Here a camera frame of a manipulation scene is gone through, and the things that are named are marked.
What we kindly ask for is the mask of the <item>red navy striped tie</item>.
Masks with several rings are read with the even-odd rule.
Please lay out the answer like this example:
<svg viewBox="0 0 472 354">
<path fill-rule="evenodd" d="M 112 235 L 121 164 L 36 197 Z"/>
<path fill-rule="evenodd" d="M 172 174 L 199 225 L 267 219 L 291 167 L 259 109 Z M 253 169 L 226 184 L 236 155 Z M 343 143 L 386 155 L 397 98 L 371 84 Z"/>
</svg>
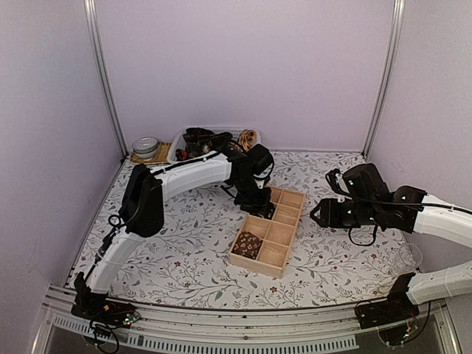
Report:
<svg viewBox="0 0 472 354">
<path fill-rule="evenodd" d="M 184 149 L 176 149 L 176 160 L 178 162 L 183 162 L 187 160 L 187 152 Z"/>
</svg>

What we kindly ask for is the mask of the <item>woven bamboo mat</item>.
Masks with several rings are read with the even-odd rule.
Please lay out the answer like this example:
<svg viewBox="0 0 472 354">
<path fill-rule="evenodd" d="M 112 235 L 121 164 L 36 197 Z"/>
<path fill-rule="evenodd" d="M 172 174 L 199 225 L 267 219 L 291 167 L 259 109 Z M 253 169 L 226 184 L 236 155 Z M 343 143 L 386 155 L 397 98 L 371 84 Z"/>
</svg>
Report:
<svg viewBox="0 0 472 354">
<path fill-rule="evenodd" d="M 170 151 L 171 144 L 166 142 L 160 142 L 157 146 L 150 152 L 144 154 L 135 153 L 131 154 L 130 160 L 134 164 L 166 164 L 167 163 L 167 154 Z"/>
</svg>

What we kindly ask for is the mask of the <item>front aluminium rail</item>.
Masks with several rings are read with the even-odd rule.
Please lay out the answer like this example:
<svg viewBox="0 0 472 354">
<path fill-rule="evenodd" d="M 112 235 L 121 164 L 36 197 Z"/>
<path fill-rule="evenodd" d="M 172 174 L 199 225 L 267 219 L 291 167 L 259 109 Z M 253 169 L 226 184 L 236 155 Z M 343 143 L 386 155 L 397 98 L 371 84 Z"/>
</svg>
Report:
<svg viewBox="0 0 472 354">
<path fill-rule="evenodd" d="M 444 301 L 413 319 L 361 328 L 353 304 L 293 310 L 201 310 L 137 303 L 139 320 L 109 336 L 72 315 L 75 293 L 52 286 L 33 353 L 460 353 Z"/>
</svg>

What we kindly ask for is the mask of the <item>aluminium frame post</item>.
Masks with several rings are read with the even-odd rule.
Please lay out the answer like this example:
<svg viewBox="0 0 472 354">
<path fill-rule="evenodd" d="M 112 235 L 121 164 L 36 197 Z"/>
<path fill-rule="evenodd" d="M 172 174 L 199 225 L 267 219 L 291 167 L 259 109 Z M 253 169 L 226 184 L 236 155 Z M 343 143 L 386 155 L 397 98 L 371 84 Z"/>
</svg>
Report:
<svg viewBox="0 0 472 354">
<path fill-rule="evenodd" d="M 392 73 L 394 71 L 395 58 L 398 53 L 405 5 L 406 2 L 404 0 L 393 1 L 393 11 L 389 31 L 389 39 L 387 41 L 386 47 L 386 57 L 383 65 L 378 93 L 375 99 L 374 109 L 372 112 L 372 118 L 370 120 L 369 129 L 367 131 L 367 136 L 364 141 L 364 147 L 362 150 L 362 154 L 366 158 L 372 152 L 373 145 L 375 143 L 375 137 L 377 135 L 381 123 L 381 117 L 384 111 L 384 106 L 388 95 L 389 84 L 392 78 Z"/>
<path fill-rule="evenodd" d="M 122 126 L 119 121 L 117 107 L 114 102 L 114 96 L 111 89 L 111 82 L 109 79 L 108 70 L 105 62 L 103 44 L 100 36 L 96 1 L 85 0 L 83 3 L 88 33 L 91 41 L 91 48 L 97 67 L 100 87 L 102 89 L 103 98 L 105 100 L 105 107 L 107 109 L 109 119 L 111 121 L 111 127 L 117 142 L 117 146 L 119 148 L 122 158 L 124 159 L 128 155 L 128 149 L 125 142 L 124 133 L 122 131 Z"/>
</svg>

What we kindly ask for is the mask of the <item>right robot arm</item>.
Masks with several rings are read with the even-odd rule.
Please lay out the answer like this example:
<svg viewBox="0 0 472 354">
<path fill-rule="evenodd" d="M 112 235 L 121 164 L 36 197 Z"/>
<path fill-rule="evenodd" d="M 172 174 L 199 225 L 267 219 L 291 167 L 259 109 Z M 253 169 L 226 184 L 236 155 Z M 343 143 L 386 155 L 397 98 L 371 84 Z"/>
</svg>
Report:
<svg viewBox="0 0 472 354">
<path fill-rule="evenodd" d="M 358 164 L 346 172 L 339 169 L 325 176 L 335 198 L 323 198 L 310 212 L 322 228 L 398 229 L 432 235 L 471 246 L 471 211 L 447 203 L 425 190 L 402 186 L 389 191 L 373 163 Z M 471 263 L 429 273 L 399 275 L 385 300 L 360 305 L 355 315 L 361 328 L 406 320 L 419 313 L 419 305 L 471 292 Z"/>
</svg>

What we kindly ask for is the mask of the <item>left aluminium frame post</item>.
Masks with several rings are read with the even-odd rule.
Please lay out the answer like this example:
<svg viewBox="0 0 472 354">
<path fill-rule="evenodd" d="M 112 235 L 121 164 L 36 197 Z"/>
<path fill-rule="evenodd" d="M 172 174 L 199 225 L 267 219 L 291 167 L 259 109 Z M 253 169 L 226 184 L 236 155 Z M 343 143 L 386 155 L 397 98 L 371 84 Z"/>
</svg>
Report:
<svg viewBox="0 0 472 354">
<path fill-rule="evenodd" d="M 91 48 L 97 67 L 100 87 L 102 89 L 103 98 L 105 100 L 105 107 L 107 109 L 109 119 L 111 121 L 111 127 L 117 142 L 117 146 L 119 148 L 122 158 L 124 159 L 128 155 L 128 149 L 125 142 L 124 133 L 122 131 L 122 126 L 119 121 L 117 107 L 114 102 L 114 96 L 111 89 L 111 82 L 109 79 L 108 70 L 105 62 L 103 44 L 100 36 L 96 1 L 85 0 L 83 3 L 88 33 L 91 41 Z"/>
</svg>

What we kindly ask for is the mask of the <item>patterned ceramic bowl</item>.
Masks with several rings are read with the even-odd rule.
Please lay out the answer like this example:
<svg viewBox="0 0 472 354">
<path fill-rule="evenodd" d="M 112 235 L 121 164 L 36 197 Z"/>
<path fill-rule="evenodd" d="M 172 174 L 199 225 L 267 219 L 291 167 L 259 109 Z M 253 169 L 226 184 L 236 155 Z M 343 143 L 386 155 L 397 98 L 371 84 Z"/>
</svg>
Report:
<svg viewBox="0 0 472 354">
<path fill-rule="evenodd" d="M 159 141 L 152 136 L 142 137 L 137 139 L 132 144 L 134 154 L 140 159 L 152 159 L 158 151 Z"/>
</svg>

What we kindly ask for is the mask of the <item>wooden divided box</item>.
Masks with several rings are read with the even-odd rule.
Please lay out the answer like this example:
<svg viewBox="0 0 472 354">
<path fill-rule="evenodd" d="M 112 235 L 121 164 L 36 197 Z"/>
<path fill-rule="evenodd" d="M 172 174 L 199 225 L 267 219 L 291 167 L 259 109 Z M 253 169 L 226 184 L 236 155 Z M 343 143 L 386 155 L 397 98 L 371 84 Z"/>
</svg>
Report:
<svg viewBox="0 0 472 354">
<path fill-rule="evenodd" d="M 247 215 L 237 236 L 249 231 L 258 236 L 263 244 L 257 259 L 249 259 L 232 253 L 229 249 L 229 263 L 274 278 L 281 278 L 288 264 L 292 245 L 305 203 L 305 195 L 279 187 L 271 188 L 271 201 L 275 211 L 271 220 Z"/>
</svg>

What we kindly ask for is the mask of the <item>clear plastic cup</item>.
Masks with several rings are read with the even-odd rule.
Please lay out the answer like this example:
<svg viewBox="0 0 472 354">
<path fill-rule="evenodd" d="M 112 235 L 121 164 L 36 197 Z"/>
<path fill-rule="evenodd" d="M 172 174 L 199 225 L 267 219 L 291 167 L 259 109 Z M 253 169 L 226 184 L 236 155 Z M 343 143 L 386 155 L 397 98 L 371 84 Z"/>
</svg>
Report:
<svg viewBox="0 0 472 354">
<path fill-rule="evenodd" d="M 423 261 L 421 250 L 412 243 L 404 243 L 401 245 L 392 261 L 390 268 L 391 274 L 398 277 L 415 271 Z"/>
</svg>

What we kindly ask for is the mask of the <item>rolled dark tie in box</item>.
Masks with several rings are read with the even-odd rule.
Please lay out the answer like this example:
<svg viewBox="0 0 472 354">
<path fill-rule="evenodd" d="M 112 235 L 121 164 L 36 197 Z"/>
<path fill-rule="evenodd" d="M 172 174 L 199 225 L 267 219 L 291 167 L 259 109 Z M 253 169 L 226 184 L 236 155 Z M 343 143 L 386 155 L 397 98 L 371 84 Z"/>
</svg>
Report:
<svg viewBox="0 0 472 354">
<path fill-rule="evenodd" d="M 242 231 L 236 238 L 232 253 L 256 260 L 263 241 L 249 231 Z"/>
</svg>

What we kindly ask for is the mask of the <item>right aluminium frame post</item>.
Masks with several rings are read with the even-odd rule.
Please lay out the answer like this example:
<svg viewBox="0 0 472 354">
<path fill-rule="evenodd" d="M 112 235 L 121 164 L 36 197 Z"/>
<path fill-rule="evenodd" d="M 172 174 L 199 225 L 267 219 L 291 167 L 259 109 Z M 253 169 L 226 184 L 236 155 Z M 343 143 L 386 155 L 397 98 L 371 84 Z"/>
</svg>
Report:
<svg viewBox="0 0 472 354">
<path fill-rule="evenodd" d="M 362 150 L 362 154 L 366 158 L 372 152 L 373 145 L 375 143 L 375 137 L 377 135 L 381 123 L 381 117 L 384 111 L 384 106 L 388 95 L 389 84 L 392 78 L 392 73 L 394 71 L 395 58 L 398 53 L 405 5 L 406 2 L 404 0 L 393 1 L 393 11 L 389 31 L 389 39 L 387 41 L 386 47 L 386 57 L 383 65 L 378 93 L 375 99 L 374 109 L 372 112 L 372 118 L 370 120 L 369 129 L 367 131 L 367 136 L 364 141 L 364 147 Z"/>
</svg>

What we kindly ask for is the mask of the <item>dark floral brown tie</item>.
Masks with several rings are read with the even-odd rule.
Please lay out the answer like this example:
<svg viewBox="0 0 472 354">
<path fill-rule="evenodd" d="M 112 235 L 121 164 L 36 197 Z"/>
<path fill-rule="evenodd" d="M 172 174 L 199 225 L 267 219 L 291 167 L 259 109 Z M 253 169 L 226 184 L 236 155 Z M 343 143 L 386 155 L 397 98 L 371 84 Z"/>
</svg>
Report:
<svg viewBox="0 0 472 354">
<path fill-rule="evenodd" d="M 183 134 L 186 142 L 185 157 L 193 159 L 221 147 L 232 139 L 230 132 L 215 133 L 206 128 L 187 128 Z"/>
</svg>

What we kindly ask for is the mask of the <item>yellow beetle print tie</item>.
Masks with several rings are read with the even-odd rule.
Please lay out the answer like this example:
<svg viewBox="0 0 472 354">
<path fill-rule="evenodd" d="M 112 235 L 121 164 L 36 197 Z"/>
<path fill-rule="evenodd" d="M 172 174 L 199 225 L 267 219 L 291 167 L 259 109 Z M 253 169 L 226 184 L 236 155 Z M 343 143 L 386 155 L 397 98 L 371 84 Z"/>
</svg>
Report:
<svg viewBox="0 0 472 354">
<path fill-rule="evenodd" d="M 254 130 L 244 130 L 237 139 L 237 148 L 239 151 L 247 152 L 252 149 L 257 140 L 257 133 Z"/>
</svg>

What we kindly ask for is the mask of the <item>black white floral tie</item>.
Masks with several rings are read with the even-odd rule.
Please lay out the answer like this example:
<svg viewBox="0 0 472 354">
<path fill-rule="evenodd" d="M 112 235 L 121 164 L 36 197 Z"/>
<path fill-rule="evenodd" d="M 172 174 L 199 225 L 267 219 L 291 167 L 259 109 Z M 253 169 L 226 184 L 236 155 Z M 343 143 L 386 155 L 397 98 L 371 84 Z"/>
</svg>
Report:
<svg viewBox="0 0 472 354">
<path fill-rule="evenodd" d="M 267 209 L 267 210 L 259 210 L 252 212 L 251 215 L 258 217 L 258 218 L 263 218 L 263 219 L 268 219 L 271 220 L 274 214 L 274 208 L 272 209 Z"/>
</svg>

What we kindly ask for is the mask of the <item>white plastic basket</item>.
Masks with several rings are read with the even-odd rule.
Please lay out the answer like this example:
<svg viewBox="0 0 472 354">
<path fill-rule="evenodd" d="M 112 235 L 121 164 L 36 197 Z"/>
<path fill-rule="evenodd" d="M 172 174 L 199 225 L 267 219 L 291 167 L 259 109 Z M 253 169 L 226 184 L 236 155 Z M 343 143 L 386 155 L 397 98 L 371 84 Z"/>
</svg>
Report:
<svg viewBox="0 0 472 354">
<path fill-rule="evenodd" d="M 171 164 L 178 162 L 176 160 L 176 149 L 185 149 L 186 147 L 186 142 L 184 141 L 183 134 L 186 132 L 187 128 L 206 128 L 208 130 L 211 130 L 215 133 L 223 133 L 225 131 L 230 132 L 233 137 L 232 139 L 237 141 L 240 133 L 244 130 L 254 130 L 257 133 L 257 140 L 254 145 L 261 143 L 261 132 L 255 128 L 224 128 L 224 127 L 211 127 L 211 126 L 201 126 L 201 127 L 185 127 L 182 128 L 175 136 L 175 139 L 173 140 L 170 151 L 167 154 L 167 161 Z"/>
</svg>

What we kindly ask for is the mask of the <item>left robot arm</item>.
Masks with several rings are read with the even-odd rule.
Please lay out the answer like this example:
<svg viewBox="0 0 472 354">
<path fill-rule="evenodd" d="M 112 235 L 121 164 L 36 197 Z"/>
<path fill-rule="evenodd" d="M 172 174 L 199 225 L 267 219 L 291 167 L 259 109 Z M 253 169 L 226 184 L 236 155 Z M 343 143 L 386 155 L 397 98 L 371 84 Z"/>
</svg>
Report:
<svg viewBox="0 0 472 354">
<path fill-rule="evenodd" d="M 222 182 L 236 188 L 234 203 L 242 210 L 269 216 L 274 207 L 267 183 L 273 167 L 274 158 L 263 145 L 241 152 L 229 142 L 200 157 L 160 169 L 135 166 L 114 215 L 117 222 L 103 238 L 89 270 L 79 272 L 74 280 L 72 314 L 116 325 L 135 312 L 133 305 L 107 299 L 111 282 L 131 253 L 161 231 L 164 203 L 182 192 Z"/>
</svg>

